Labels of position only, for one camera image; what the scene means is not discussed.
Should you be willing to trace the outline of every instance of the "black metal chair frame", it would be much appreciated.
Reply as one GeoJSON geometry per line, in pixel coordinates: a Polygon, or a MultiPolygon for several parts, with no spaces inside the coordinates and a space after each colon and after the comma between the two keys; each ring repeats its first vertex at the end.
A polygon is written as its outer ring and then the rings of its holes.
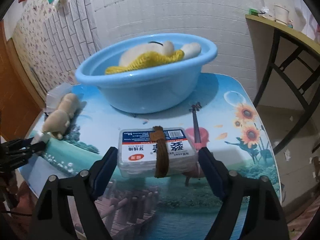
{"type": "Polygon", "coordinates": [[[292,138],[301,130],[301,128],[307,123],[310,119],[314,111],[316,110],[319,102],[320,102],[320,85],[318,86],[310,104],[307,103],[303,94],[310,88],[310,86],[316,82],[318,77],[320,76],[320,65],[317,67],[316,70],[313,70],[306,62],[304,62],[300,57],[299,54],[302,51],[308,52],[311,56],[317,59],[320,62],[320,55],[308,48],[304,45],[301,41],[296,40],[295,38],[289,36],[288,34],[282,32],[275,28],[273,34],[273,43],[271,47],[271,52],[269,56],[269,61],[267,65],[267,69],[264,73],[261,85],[259,87],[258,93],[253,101],[253,105],[257,107],[260,99],[263,95],[263,92],[268,84],[270,75],[272,70],[275,70],[277,74],[284,80],[284,82],[289,86],[292,90],[294,95],[297,97],[299,102],[301,103],[302,107],[304,108],[304,113],[295,124],[295,126],[288,132],[288,134],[282,139],[282,141],[273,149],[274,154],[278,154],[291,140],[292,138]],[[293,44],[297,45],[298,48],[286,59],[284,62],[281,63],[280,66],[275,64],[276,56],[279,48],[280,38],[287,39],[288,41],[292,42],[293,44]],[[299,87],[297,88],[291,79],[284,73],[284,70],[292,63],[294,60],[299,60],[310,72],[310,77],[299,87]]]}

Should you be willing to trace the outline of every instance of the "white cup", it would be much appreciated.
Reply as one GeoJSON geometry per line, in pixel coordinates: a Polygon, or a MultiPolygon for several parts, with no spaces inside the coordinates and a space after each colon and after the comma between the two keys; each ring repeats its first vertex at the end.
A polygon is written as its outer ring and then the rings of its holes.
{"type": "Polygon", "coordinates": [[[286,8],[277,4],[275,4],[274,10],[276,22],[287,25],[289,21],[289,11],[286,8]]]}

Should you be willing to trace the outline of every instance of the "red sign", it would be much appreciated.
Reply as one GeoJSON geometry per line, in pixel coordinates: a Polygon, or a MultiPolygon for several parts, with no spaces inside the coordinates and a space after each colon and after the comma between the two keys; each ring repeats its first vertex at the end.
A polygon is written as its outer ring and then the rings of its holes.
{"type": "Polygon", "coordinates": [[[144,155],[141,153],[134,154],[129,157],[129,161],[138,161],[138,160],[141,160],[143,157],[144,155]]]}

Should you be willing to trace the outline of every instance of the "table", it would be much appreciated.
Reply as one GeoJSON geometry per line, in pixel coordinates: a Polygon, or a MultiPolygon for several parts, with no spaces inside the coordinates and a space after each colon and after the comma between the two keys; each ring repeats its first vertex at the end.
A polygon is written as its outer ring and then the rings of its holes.
{"type": "MultiPolygon", "coordinates": [[[[96,87],[77,85],[73,92],[85,102],[84,109],[62,141],[50,139],[43,157],[33,157],[20,171],[39,195],[51,174],[59,178],[88,169],[109,147],[118,147],[123,129],[144,129],[161,125],[182,127],[194,142],[201,138],[214,157],[229,170],[259,178],[267,175],[281,200],[280,181],[268,135],[241,84],[220,74],[199,77],[192,94],[179,105],[153,114],[128,114],[108,104],[96,87]]],[[[32,134],[41,129],[42,116],[32,134]]],[[[113,239],[204,239],[217,216],[221,201],[213,196],[201,168],[184,176],[162,179],[123,178],[116,168],[102,197],[96,201],[113,239]],[[132,209],[132,197],[138,204],[132,209]]],[[[247,199],[233,232],[238,239],[246,216],[247,199]]],[[[75,228],[82,227],[70,203],[75,228]]]]}
{"type": "MultiPolygon", "coordinates": [[[[306,62],[304,62],[300,57],[299,54],[302,51],[308,52],[311,56],[313,56],[315,59],[317,59],[320,62],[320,45],[310,39],[305,34],[294,30],[292,28],[289,28],[286,25],[277,23],[275,21],[271,21],[268,19],[265,19],[263,17],[253,16],[253,15],[245,15],[247,19],[254,20],[266,25],[270,25],[274,27],[274,34],[273,34],[273,42],[271,47],[271,52],[269,56],[269,61],[267,64],[267,69],[264,73],[261,85],[259,87],[258,93],[253,101],[253,105],[257,107],[263,92],[268,84],[270,75],[272,70],[275,70],[277,74],[286,82],[286,84],[289,86],[289,88],[292,90],[296,98],[301,103],[302,107],[304,108],[304,113],[298,120],[298,122],[295,124],[295,126],[288,132],[288,134],[282,139],[282,141],[273,149],[274,154],[278,154],[291,140],[292,138],[301,130],[301,128],[307,123],[307,121],[310,119],[314,111],[316,110],[319,102],[320,102],[320,85],[318,86],[311,102],[308,104],[308,102],[303,97],[303,94],[310,88],[310,86],[316,82],[318,77],[320,76],[320,65],[316,70],[313,70],[306,62]],[[293,44],[297,45],[297,49],[295,49],[292,54],[285,59],[280,66],[277,66],[275,64],[276,56],[278,52],[279,42],[280,38],[287,39],[288,41],[292,42],[293,44]],[[284,73],[284,70],[289,66],[290,63],[292,63],[294,60],[299,60],[305,67],[308,69],[308,71],[311,72],[310,77],[299,87],[297,88],[294,83],[291,81],[291,79],[284,73]]],[[[314,153],[317,148],[320,147],[320,144],[312,150],[312,153],[314,153]]]]}

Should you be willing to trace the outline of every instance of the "blue plastic basin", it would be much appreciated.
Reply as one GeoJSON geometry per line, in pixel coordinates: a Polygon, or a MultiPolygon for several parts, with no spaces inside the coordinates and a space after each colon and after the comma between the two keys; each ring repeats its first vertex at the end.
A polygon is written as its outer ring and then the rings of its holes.
{"type": "Polygon", "coordinates": [[[97,86],[108,102],[129,113],[154,113],[186,99],[196,86],[201,67],[217,56],[217,47],[205,38],[182,33],[161,33],[121,41],[86,59],[76,71],[76,79],[97,86]],[[150,41],[171,41],[175,49],[191,42],[201,45],[198,57],[148,69],[105,75],[109,66],[117,66],[122,53],[150,41]]]}

